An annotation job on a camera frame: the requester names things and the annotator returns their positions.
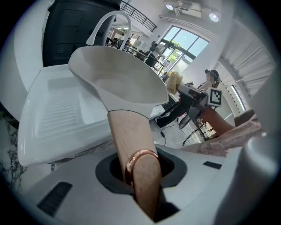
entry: staircase railing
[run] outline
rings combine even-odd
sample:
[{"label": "staircase railing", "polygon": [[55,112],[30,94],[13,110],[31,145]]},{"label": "staircase railing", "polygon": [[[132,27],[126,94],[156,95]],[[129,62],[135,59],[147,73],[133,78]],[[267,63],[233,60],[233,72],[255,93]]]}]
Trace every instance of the staircase railing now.
[{"label": "staircase railing", "polygon": [[139,23],[141,23],[143,26],[145,26],[148,30],[151,32],[154,31],[154,29],[157,27],[149,18],[147,18],[144,14],[142,14],[140,11],[138,11],[135,7],[131,6],[130,4],[122,1],[121,4],[121,11],[128,14],[130,17],[137,20]]}]

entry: ceiling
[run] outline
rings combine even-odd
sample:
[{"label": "ceiling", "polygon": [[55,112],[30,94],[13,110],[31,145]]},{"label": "ceiling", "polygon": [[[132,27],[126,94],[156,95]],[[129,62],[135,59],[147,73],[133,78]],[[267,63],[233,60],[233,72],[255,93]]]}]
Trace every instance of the ceiling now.
[{"label": "ceiling", "polygon": [[[128,27],[128,22],[125,19],[122,19],[118,16],[116,16],[116,21],[113,22],[113,25],[116,26],[117,28],[127,28]],[[139,35],[143,35],[144,33],[139,30],[137,27],[132,25],[132,31],[133,33],[138,33]]]},{"label": "ceiling", "polygon": [[202,9],[210,9],[215,12],[221,12],[221,0],[163,0],[164,4],[178,5],[178,3],[196,3],[200,4]]}]

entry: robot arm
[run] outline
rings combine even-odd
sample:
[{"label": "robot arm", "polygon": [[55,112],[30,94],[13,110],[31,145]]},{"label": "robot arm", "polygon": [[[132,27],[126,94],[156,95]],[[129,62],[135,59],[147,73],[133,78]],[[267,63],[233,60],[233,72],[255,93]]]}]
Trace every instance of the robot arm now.
[{"label": "robot arm", "polygon": [[186,112],[191,119],[198,119],[203,109],[209,105],[221,107],[221,90],[208,87],[206,92],[199,92],[197,89],[192,87],[187,87],[180,84],[177,85],[177,90],[181,94],[181,105],[186,109]]}]

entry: white surface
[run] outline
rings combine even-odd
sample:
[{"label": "white surface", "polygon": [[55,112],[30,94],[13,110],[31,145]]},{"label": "white surface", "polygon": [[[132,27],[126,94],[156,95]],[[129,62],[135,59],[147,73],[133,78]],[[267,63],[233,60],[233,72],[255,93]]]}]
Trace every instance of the white surface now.
[{"label": "white surface", "polygon": [[[182,148],[182,144],[184,140],[197,129],[195,124],[191,121],[185,126],[182,130],[179,129],[179,125],[176,121],[171,122],[167,126],[160,128],[155,121],[150,123],[150,128],[153,136],[153,140],[155,144],[164,145],[166,147],[180,149]],[[161,131],[165,134],[165,138],[160,134]],[[200,131],[195,132],[186,142],[184,146],[192,145],[196,143],[204,142],[204,138],[200,135]]]},{"label": "white surface", "polygon": [[[151,116],[163,111],[158,106]],[[22,112],[18,133],[20,164],[74,157],[111,139],[106,108],[81,87],[68,65],[43,68]]]},{"label": "white surface", "polygon": [[27,91],[43,68],[42,29],[48,4],[48,0],[35,1],[15,27],[14,53]]},{"label": "white surface", "polygon": [[25,194],[34,184],[51,173],[51,164],[28,166],[26,172],[21,175],[21,192]]},{"label": "white surface", "polygon": [[48,3],[37,0],[28,8],[1,51],[0,101],[18,121],[27,92],[43,67],[42,28]]},{"label": "white surface", "polygon": [[213,176],[213,179],[208,185],[205,185],[205,189],[197,195],[197,198],[190,202],[186,208],[168,219],[161,221],[159,224],[215,224],[216,212],[231,184],[241,148],[229,149],[229,151],[230,153],[227,155],[217,175]]},{"label": "white surface", "polygon": [[184,179],[176,187],[163,190],[167,202],[176,203],[176,206],[182,210],[204,191],[220,171],[205,166],[203,163],[210,161],[223,164],[225,157],[185,152],[179,149],[170,149],[168,152],[182,159],[187,165],[187,174]]},{"label": "white surface", "polygon": [[14,30],[12,30],[0,54],[0,102],[19,121],[26,97],[27,91],[14,54]]},{"label": "white surface", "polygon": [[168,101],[163,81],[144,62],[105,46],[78,48],[68,67],[83,87],[98,92],[108,111],[129,110],[149,118],[156,105]]}]

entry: black slot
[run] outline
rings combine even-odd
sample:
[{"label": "black slot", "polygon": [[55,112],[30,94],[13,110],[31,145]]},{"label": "black slot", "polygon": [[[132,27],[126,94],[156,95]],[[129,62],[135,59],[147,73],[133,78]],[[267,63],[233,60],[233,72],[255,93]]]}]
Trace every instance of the black slot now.
[{"label": "black slot", "polygon": [[54,216],[59,209],[61,203],[67,196],[68,192],[72,188],[72,185],[67,182],[59,182],[37,205],[39,209],[48,214]]},{"label": "black slot", "polygon": [[212,163],[212,162],[209,162],[209,161],[206,161],[203,163],[203,165],[205,166],[208,166],[208,167],[211,167],[211,168],[215,168],[215,169],[220,169],[221,168],[221,164],[218,164],[218,163]]}]

